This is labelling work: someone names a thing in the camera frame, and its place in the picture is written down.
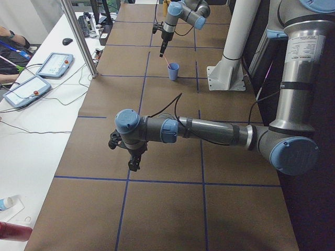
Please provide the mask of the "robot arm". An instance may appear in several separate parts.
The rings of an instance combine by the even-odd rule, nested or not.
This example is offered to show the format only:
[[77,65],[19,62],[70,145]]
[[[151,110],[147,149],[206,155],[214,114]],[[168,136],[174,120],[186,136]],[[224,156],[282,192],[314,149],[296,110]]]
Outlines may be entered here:
[[[236,80],[241,72],[241,56],[251,30],[260,1],[236,1],[221,60],[208,66],[209,90],[237,90]],[[210,10],[206,1],[178,1],[169,3],[164,22],[156,23],[152,33],[162,31],[160,57],[173,38],[179,19],[202,29]],[[126,149],[130,154],[128,167],[140,169],[147,142],[175,143],[177,136],[196,138],[222,146],[244,146],[259,152],[283,174],[296,176],[312,169],[320,149],[311,138],[310,109],[316,76],[327,34],[334,29],[334,1],[270,1],[267,22],[269,39],[288,39],[279,90],[254,102],[249,111],[248,125],[211,122],[177,116],[176,96],[161,111],[140,117],[132,109],[116,114],[116,130],[110,134],[108,146]],[[268,127],[250,124],[253,107],[278,95],[277,112]],[[172,103],[174,116],[160,115]]]
[[181,19],[194,27],[202,29],[206,18],[210,15],[210,7],[206,1],[178,1],[171,2],[167,7],[167,15],[164,22],[154,25],[152,33],[157,30],[162,32],[162,45],[159,57],[163,57],[168,43],[172,41],[178,20]]

